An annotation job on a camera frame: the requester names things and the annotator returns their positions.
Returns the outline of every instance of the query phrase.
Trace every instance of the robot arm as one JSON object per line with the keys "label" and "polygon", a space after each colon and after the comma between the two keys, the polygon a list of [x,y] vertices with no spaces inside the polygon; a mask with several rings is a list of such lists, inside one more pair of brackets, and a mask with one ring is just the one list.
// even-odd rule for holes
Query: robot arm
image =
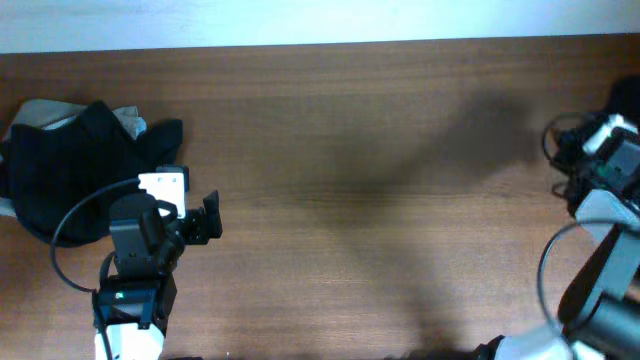
{"label": "robot arm", "polygon": [[569,177],[563,194],[569,213],[578,223],[610,223],[584,225],[598,247],[558,308],[571,351],[557,331],[544,326],[503,340],[495,359],[640,358],[640,304],[628,296],[640,266],[637,127],[619,114],[600,115],[558,132],[556,143],[550,162]]}
{"label": "robot arm", "polygon": [[99,360],[107,359],[106,346],[112,359],[158,359],[177,294],[172,272],[179,257],[187,245],[222,235],[217,191],[203,199],[204,208],[185,210],[186,168],[164,167],[140,180],[147,193],[124,196],[110,208],[115,253],[103,270],[113,258],[117,275],[101,274],[94,325],[107,341],[98,331]]}

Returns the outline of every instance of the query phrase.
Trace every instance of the cable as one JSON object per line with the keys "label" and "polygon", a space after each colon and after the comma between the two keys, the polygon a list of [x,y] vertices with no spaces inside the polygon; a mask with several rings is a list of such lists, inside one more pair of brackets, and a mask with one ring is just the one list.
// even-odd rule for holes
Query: cable
{"label": "cable", "polygon": [[53,234],[53,238],[51,239],[51,248],[49,250],[49,256],[51,257],[51,265],[53,265],[53,270],[55,270],[56,274],[58,274],[58,277],[60,279],[62,279],[62,281],[64,281],[67,285],[71,286],[72,288],[82,291],[82,292],[86,292],[86,293],[91,293],[96,291],[96,289],[90,289],[90,288],[86,288],[84,286],[80,286],[76,283],[74,283],[73,281],[71,281],[66,275],[64,275],[62,273],[62,270],[60,270],[60,267],[58,266],[58,262],[56,261],[56,243],[58,242],[58,237],[60,236],[60,232],[62,231],[62,228],[64,227],[64,225],[66,224],[67,221],[69,221],[69,219],[71,218],[71,216],[84,204],[88,203],[89,201],[97,198],[98,196],[109,192],[113,189],[122,187],[122,186],[127,186],[127,185],[132,185],[132,184],[138,184],[140,182],[140,180],[138,180],[137,178],[135,179],[128,179],[128,180],[123,180],[123,181],[119,181],[117,183],[113,183],[111,185],[107,185],[99,190],[97,190],[96,192],[94,192],[93,194],[87,196],[86,198],[82,199],[79,203],[77,203],[74,207],[71,208],[71,210],[69,210],[69,212],[62,218],[62,220],[60,221],[60,224],[58,224],[58,227],[56,228],[55,233]]}
{"label": "cable", "polygon": [[542,256],[540,256],[540,263],[538,264],[538,272],[537,272],[537,279],[536,279],[538,302],[540,304],[540,308],[542,309],[542,313],[545,317],[547,325],[551,328],[551,330],[555,333],[555,335],[567,345],[567,348],[572,353],[573,353],[573,349],[571,347],[571,344],[569,343],[569,340],[567,339],[566,336],[564,336],[564,334],[562,333],[562,330],[560,330],[560,327],[562,326],[562,324],[560,324],[560,322],[557,319],[555,319],[555,317],[551,315],[551,312],[549,311],[549,306],[547,305],[547,302],[545,300],[543,278],[544,278],[544,270],[547,265],[547,259],[549,258],[549,254],[551,253],[551,250],[553,249],[555,244],[558,242],[558,240],[562,239],[564,235],[571,232],[575,228],[581,227],[584,225],[613,225],[613,226],[620,225],[627,229],[636,228],[632,225],[622,223],[618,220],[611,220],[611,219],[592,219],[592,220],[576,221],[571,224],[565,225],[560,230],[558,230],[551,237],[551,239],[549,239],[549,241],[547,242],[547,245],[542,251]]}
{"label": "cable", "polygon": [[542,138],[540,141],[542,145],[542,154],[544,154],[544,157],[555,166],[564,168],[564,166],[553,161],[553,157],[551,156],[551,154],[549,153],[549,149],[547,148],[547,135],[549,134],[549,131],[551,131],[551,129],[553,129],[560,122],[575,119],[575,118],[579,118],[583,122],[592,121],[595,119],[595,117],[591,113],[581,113],[581,112],[563,113],[556,116],[551,121],[549,121],[549,123],[547,123],[547,125],[544,127],[544,130],[542,130]]}
{"label": "cable", "polygon": [[96,318],[96,325],[98,326],[98,333],[102,336],[102,343],[104,344],[104,352],[107,355],[107,360],[113,359],[111,354],[111,345],[109,344],[109,337],[107,336],[107,329],[104,325],[104,319],[102,318],[102,312],[98,306],[98,292],[91,292],[91,307],[93,308],[93,316]]}
{"label": "cable", "polygon": [[109,267],[111,266],[111,261],[113,261],[115,256],[116,252],[112,251],[106,258],[104,258],[104,260],[102,260],[102,265],[100,265],[100,286],[102,286],[102,283],[107,281],[107,278],[109,277]]}

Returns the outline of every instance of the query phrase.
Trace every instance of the black fabric bag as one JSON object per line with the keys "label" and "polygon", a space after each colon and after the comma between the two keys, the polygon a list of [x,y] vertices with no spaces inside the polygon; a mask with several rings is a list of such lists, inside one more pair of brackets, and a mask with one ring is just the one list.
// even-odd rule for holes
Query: black fabric bag
{"label": "black fabric bag", "polygon": [[[13,202],[18,220],[49,243],[62,217],[96,190],[172,164],[182,144],[182,121],[154,126],[136,140],[101,101],[73,122],[42,130],[14,125],[4,144],[0,189]],[[114,190],[78,210],[58,240],[64,247],[94,242],[109,233],[108,210],[135,185]]]}
{"label": "black fabric bag", "polygon": [[611,87],[609,101],[603,112],[620,114],[640,125],[640,75],[626,76]]}

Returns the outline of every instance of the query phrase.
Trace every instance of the white bracket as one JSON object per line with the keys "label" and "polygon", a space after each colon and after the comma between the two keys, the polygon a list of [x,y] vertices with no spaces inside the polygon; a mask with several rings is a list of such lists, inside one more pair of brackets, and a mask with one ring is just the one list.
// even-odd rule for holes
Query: white bracket
{"label": "white bracket", "polygon": [[[182,173],[147,173],[138,175],[140,185],[138,187],[152,195],[156,200],[164,200],[175,204],[178,208],[178,218],[184,219],[186,215],[186,203],[184,195],[184,174]],[[160,215],[166,216],[169,212],[160,209]]]}
{"label": "white bracket", "polygon": [[588,155],[595,154],[596,151],[598,151],[598,149],[600,148],[600,146],[602,146],[602,143],[604,143],[604,141],[607,140],[609,136],[611,136],[611,132],[615,128],[622,128],[625,130],[629,130],[634,134],[638,133],[638,128],[635,127],[633,124],[628,123],[622,115],[620,114],[609,115],[609,121],[602,124],[600,129],[598,129],[598,131],[596,131],[596,133],[593,134],[589,138],[589,140],[587,140],[584,143],[584,145],[582,145],[582,150]]}
{"label": "white bracket", "polygon": [[[114,360],[157,360],[162,352],[164,336],[151,324],[148,329],[139,329],[137,323],[109,325],[106,329]],[[96,333],[96,360],[106,360],[102,335]]]}

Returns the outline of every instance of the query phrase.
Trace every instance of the wooden table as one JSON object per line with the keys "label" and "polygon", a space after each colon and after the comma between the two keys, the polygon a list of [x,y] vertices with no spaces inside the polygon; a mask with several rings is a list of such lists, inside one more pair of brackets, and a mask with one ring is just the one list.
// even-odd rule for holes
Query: wooden table
{"label": "wooden table", "polygon": [[[189,206],[221,194],[223,238],[187,249],[163,358],[376,358],[470,349],[541,323],[534,281],[570,221],[538,147],[640,70],[640,36],[0,56],[0,114],[103,99],[184,120]],[[0,220],[3,358],[91,358],[87,295]],[[588,256],[569,237],[550,301]],[[109,239],[59,251],[97,285]]]}

